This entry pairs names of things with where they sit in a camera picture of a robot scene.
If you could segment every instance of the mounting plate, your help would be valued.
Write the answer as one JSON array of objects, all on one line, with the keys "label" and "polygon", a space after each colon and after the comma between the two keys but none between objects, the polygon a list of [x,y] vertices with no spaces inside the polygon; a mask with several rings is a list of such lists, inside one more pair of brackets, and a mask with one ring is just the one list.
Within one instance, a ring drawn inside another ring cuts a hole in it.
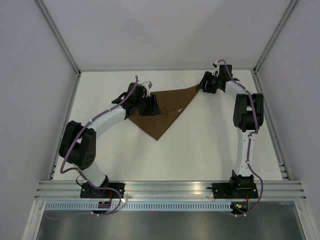
[{"label": "mounting plate", "polygon": [[214,199],[246,199],[246,194],[249,195],[249,199],[257,199],[259,197],[255,183],[251,189],[234,189],[232,191],[228,182],[220,182],[213,183],[210,189],[212,189]]},{"label": "mounting plate", "polygon": [[[121,195],[121,198],[124,197],[125,184],[122,182],[109,182],[107,186],[101,186],[101,187],[108,187],[108,188],[113,188],[115,190],[118,190],[118,192]],[[82,184],[80,198],[81,199],[109,199],[110,194],[112,199],[119,199],[118,194],[112,190],[95,189],[92,186],[90,186],[87,182],[84,182]]]}]

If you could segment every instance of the folded cloth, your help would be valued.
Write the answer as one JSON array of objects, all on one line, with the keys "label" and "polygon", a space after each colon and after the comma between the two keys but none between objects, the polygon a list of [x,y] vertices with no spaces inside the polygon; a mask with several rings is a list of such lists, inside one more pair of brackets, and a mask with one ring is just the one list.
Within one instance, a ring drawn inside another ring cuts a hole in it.
[{"label": "folded cloth", "polygon": [[130,116],[129,119],[141,130],[158,141],[180,114],[183,113],[196,96],[198,90],[199,85],[195,85],[186,89],[152,92],[156,96],[162,114],[141,116],[136,113]]}]

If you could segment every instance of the black cable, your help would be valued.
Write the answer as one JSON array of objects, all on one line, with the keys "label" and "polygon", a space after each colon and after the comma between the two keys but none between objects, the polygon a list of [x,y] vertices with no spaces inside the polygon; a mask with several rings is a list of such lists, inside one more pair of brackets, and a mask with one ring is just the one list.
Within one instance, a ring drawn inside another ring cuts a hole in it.
[{"label": "black cable", "polygon": [[76,184],[78,184],[81,188],[82,188],[82,184],[80,184],[79,182],[78,182],[78,178],[80,177],[80,175],[76,178],[76,180],[75,180],[75,182],[76,182]]}]

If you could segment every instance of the white table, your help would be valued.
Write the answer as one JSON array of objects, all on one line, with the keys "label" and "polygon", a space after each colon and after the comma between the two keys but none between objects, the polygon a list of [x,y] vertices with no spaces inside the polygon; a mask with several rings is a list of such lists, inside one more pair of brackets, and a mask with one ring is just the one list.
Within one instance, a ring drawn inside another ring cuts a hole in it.
[{"label": "white table", "polygon": [[[152,91],[184,89],[198,84],[204,70],[83,72],[70,120],[84,122],[105,109],[128,85],[152,81]],[[249,90],[255,85],[249,70],[234,70]],[[130,120],[113,126],[96,143],[96,162],[113,181],[222,181],[231,176],[237,155],[237,129],[233,124],[235,100],[222,91],[199,91],[185,111],[160,138],[154,140]],[[75,180],[76,171],[54,180]],[[253,169],[263,180],[282,180],[264,122],[255,142]]]}]

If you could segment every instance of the metal frame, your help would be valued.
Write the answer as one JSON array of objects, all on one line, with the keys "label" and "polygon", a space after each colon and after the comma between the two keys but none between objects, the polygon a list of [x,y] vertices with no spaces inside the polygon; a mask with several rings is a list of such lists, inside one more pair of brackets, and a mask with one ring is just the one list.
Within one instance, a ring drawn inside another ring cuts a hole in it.
[{"label": "metal frame", "polygon": [[[81,71],[77,67],[74,58],[72,57],[43,0],[34,1],[41,11],[48,26],[50,27],[62,51],[70,62],[72,68],[77,74],[77,80],[75,81],[73,93],[70,97],[69,108],[65,113],[63,126],[60,129],[60,136],[62,136],[63,129],[68,122],[73,102],[76,96]],[[268,53],[272,49],[272,46],[276,42],[278,36],[284,29],[286,22],[290,18],[298,2],[299,0],[290,1],[254,68],[245,68],[251,70],[256,89],[260,93],[264,93],[264,90],[259,78],[259,69],[261,68]],[[286,162],[285,154],[283,153],[283,148],[278,137],[277,129],[273,122],[272,113],[270,111],[267,99],[265,99],[264,103],[264,114],[271,136],[272,144],[279,162],[279,169],[281,171],[283,181],[265,181],[263,183],[264,191],[261,201],[295,202],[297,215],[301,222],[306,239],[318,240],[320,238],[316,229],[317,227],[315,225],[315,221],[312,217],[311,211],[308,208],[308,202],[303,190],[303,186],[299,181],[292,181],[290,178],[290,169],[288,169],[289,165]],[[57,140],[57,144],[55,146],[55,150],[57,153],[53,159],[49,179],[52,179],[55,172],[60,141],[61,138]],[[231,199],[225,199],[222,201],[221,199],[219,199],[219,201],[216,201],[213,198],[212,191],[207,189],[207,187],[210,187],[212,183],[216,182],[217,181],[126,181],[124,182],[126,184],[124,199],[126,199],[127,201],[129,200],[130,203],[163,203],[163,201],[170,201],[171,203],[181,203],[181,201],[183,201],[184,203],[199,203],[200,205],[221,202],[229,203]],[[260,182],[256,182],[256,185],[259,191],[261,189]],[[41,181],[34,195],[34,204],[32,206],[29,219],[23,234],[23,239],[36,239],[44,209],[46,207],[48,208],[49,206],[53,206],[48,205],[48,203],[65,203],[61,209],[69,209],[70,203],[92,202],[91,200],[80,198],[80,187],[76,185],[74,181]]]}]

